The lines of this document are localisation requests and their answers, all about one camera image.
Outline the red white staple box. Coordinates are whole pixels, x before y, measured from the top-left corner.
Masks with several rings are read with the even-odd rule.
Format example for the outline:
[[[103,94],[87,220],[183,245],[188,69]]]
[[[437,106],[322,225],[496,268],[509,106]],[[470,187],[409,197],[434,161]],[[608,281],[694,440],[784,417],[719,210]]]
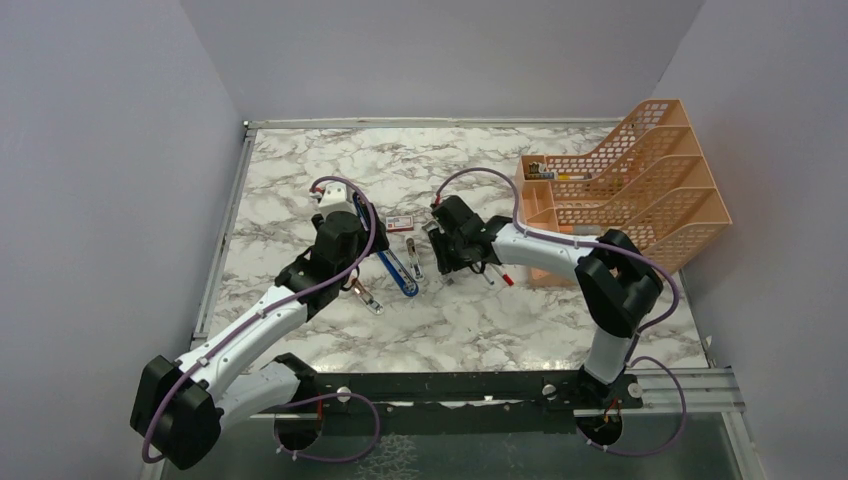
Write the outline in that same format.
[[[388,232],[407,232],[414,229],[414,217],[411,215],[387,216],[385,219]]]

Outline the small pink stapler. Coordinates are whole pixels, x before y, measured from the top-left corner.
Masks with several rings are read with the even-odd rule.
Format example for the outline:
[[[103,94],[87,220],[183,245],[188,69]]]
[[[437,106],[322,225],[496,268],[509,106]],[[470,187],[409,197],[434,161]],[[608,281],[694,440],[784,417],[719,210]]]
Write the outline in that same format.
[[[373,294],[364,286],[364,284],[359,279],[354,279],[351,282],[351,290],[372,314],[381,315],[383,313],[383,305],[376,300]]]

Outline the blue stapler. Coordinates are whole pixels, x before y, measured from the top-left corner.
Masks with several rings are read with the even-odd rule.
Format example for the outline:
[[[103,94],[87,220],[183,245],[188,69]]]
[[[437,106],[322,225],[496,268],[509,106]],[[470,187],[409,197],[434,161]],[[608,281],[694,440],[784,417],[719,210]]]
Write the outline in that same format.
[[[357,193],[353,194],[352,199],[358,216],[366,229],[369,230],[371,220],[368,208],[371,208],[374,213],[377,213],[376,207],[370,202],[365,202]],[[398,289],[406,297],[416,296],[419,293],[418,283],[392,250],[385,222],[379,216],[375,216],[375,220],[378,225],[378,233],[375,236],[372,252],[382,262],[389,277],[394,281]]]

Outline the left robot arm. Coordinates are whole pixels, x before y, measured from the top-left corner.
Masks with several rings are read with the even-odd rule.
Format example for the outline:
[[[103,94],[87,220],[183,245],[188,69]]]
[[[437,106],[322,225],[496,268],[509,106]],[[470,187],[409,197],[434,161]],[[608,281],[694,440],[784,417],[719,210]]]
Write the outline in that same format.
[[[313,222],[313,245],[233,324],[175,360],[159,355],[143,368],[130,425],[143,438],[145,463],[191,468],[227,427],[270,407],[298,411],[323,401],[315,371],[295,356],[245,371],[334,302],[359,264],[388,245],[375,207],[364,200],[323,207]]]

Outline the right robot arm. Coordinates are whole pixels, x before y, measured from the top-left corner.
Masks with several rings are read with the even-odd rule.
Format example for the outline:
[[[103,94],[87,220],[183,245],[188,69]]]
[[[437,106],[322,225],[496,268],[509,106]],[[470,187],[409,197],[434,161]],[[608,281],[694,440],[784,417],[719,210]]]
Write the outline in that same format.
[[[576,283],[596,324],[577,380],[579,398],[600,407],[617,392],[636,331],[663,291],[654,268],[623,232],[597,240],[534,231],[506,216],[483,220],[459,197],[433,204],[427,237],[438,271],[482,272],[502,265],[539,269]]]

